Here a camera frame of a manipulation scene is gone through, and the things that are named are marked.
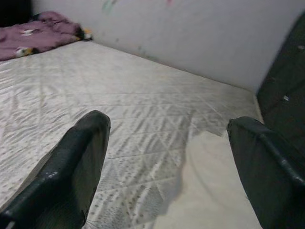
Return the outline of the purple printed blanket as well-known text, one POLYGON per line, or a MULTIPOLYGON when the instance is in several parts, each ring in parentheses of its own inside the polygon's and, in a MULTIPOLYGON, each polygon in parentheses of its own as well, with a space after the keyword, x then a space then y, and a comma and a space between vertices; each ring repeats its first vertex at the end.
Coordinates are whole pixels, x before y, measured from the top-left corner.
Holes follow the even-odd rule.
POLYGON ((90 40, 90 30, 57 12, 45 11, 35 15, 27 23, 0 27, 0 61, 90 40))

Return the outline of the white pillow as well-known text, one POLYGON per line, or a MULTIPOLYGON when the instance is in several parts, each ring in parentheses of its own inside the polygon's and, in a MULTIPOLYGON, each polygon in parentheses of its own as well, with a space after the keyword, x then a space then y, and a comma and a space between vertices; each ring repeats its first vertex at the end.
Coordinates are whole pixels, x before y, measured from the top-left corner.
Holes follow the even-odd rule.
POLYGON ((241 184, 226 131, 195 136, 185 159, 179 194, 153 229, 262 229, 241 184))

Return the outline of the black tufted headboard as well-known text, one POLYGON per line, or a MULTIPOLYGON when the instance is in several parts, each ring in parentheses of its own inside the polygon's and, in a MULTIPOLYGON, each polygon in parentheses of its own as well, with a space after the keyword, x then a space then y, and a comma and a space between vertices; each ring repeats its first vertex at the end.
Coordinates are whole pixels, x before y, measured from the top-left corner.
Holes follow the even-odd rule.
POLYGON ((265 125, 305 152, 305 11, 287 35, 257 100, 265 125))

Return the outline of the white quilted mattress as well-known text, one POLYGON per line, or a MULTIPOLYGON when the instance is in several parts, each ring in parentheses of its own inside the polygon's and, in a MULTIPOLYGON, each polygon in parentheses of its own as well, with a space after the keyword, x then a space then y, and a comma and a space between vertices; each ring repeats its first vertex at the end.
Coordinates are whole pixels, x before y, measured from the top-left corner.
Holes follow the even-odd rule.
POLYGON ((92 110, 111 130, 84 229, 153 229, 179 194, 188 142, 257 118, 249 91, 93 42, 0 61, 0 207, 92 110))

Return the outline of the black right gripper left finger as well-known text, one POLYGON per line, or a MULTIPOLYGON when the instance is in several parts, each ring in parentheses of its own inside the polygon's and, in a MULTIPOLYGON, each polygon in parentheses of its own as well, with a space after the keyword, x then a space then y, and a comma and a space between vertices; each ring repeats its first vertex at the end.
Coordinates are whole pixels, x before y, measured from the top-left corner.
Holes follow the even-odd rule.
POLYGON ((110 128, 106 114, 84 115, 0 208, 0 229, 82 229, 101 178, 110 128))

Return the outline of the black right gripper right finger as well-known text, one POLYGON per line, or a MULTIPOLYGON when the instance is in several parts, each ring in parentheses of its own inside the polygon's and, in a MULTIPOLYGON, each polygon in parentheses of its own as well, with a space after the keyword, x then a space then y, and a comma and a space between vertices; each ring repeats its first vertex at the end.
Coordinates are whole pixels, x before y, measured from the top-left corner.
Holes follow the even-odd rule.
POLYGON ((263 229, 305 229, 305 156, 251 117, 227 132, 243 188, 263 229))

